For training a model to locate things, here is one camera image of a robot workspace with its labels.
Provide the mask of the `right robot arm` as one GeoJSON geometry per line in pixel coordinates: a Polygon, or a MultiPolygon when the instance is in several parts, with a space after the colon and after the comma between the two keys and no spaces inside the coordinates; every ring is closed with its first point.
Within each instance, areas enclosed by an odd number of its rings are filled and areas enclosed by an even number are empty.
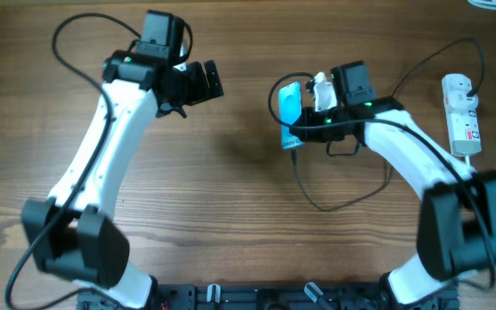
{"type": "Polygon", "coordinates": [[[421,201],[416,253],[381,280],[389,305],[408,309],[488,270],[496,282],[496,171],[478,172],[424,133],[392,96],[378,97],[362,61],[307,74],[279,90],[282,146],[356,138],[386,159],[421,201]]]}

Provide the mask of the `teal Galaxy smartphone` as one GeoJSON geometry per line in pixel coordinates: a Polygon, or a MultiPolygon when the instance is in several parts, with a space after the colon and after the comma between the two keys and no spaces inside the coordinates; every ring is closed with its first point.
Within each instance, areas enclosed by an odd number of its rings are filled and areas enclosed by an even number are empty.
{"type": "MultiPolygon", "coordinates": [[[[293,125],[301,116],[301,84],[295,81],[278,92],[280,120],[293,125]]],[[[303,142],[289,128],[281,126],[281,146],[284,151],[302,146],[303,142]]]]}

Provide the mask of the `white power strip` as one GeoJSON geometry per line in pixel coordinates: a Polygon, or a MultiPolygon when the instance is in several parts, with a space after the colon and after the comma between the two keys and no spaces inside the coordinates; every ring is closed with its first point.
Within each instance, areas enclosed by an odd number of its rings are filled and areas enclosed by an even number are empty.
{"type": "MultiPolygon", "coordinates": [[[[467,96],[470,96],[468,93],[473,90],[471,80],[460,73],[445,75],[441,80],[441,85],[443,95],[453,90],[463,90],[467,96]]],[[[453,156],[464,158],[481,152],[481,134],[476,109],[452,113],[445,109],[449,148],[453,156]]]]}

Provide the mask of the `white charger plug adapter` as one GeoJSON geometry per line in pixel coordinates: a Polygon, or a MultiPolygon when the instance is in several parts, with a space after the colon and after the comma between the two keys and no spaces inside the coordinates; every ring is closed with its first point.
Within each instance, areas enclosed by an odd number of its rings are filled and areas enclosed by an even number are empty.
{"type": "Polygon", "coordinates": [[[447,112],[476,109],[478,105],[477,96],[467,96],[463,90],[453,90],[443,95],[443,103],[447,112]]]}

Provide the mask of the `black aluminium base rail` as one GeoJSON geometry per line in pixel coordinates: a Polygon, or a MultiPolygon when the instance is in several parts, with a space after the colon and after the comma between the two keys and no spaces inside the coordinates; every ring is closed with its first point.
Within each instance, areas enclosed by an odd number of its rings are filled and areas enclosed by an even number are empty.
{"type": "Polygon", "coordinates": [[[162,309],[265,310],[265,309],[395,309],[394,300],[376,282],[321,286],[318,296],[303,287],[207,287],[161,285],[162,309]]]}

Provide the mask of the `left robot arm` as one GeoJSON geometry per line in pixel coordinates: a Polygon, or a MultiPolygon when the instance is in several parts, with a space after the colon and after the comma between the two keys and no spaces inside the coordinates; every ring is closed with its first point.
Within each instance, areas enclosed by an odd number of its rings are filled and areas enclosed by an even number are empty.
{"type": "Polygon", "coordinates": [[[77,284],[120,309],[168,309],[155,277],[129,258],[113,222],[118,191],[146,128],[157,118],[222,96],[213,61],[190,62],[194,43],[182,18],[150,10],[127,50],[105,60],[96,112],[67,172],[44,201],[21,214],[37,269],[77,284]]]}

